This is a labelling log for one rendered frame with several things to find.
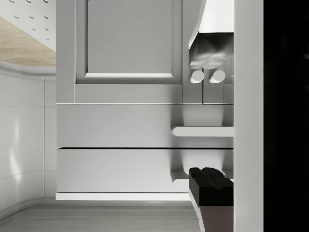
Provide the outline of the white cabinet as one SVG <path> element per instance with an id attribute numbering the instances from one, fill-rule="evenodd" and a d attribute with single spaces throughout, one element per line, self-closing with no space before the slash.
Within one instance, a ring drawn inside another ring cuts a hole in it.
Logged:
<path id="1" fill-rule="evenodd" d="M 56 1 L 56 199 L 187 201 L 233 178 L 233 28 L 211 0 Z"/>

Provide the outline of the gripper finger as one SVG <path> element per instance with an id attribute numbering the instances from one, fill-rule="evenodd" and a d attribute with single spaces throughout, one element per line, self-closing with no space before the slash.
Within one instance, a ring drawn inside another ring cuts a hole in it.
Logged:
<path id="1" fill-rule="evenodd" d="M 217 68 L 233 57 L 234 0 L 201 0 L 188 47 L 191 68 Z"/>
<path id="2" fill-rule="evenodd" d="M 189 170 L 189 196 L 201 232 L 234 232 L 234 183 L 214 168 Z"/>

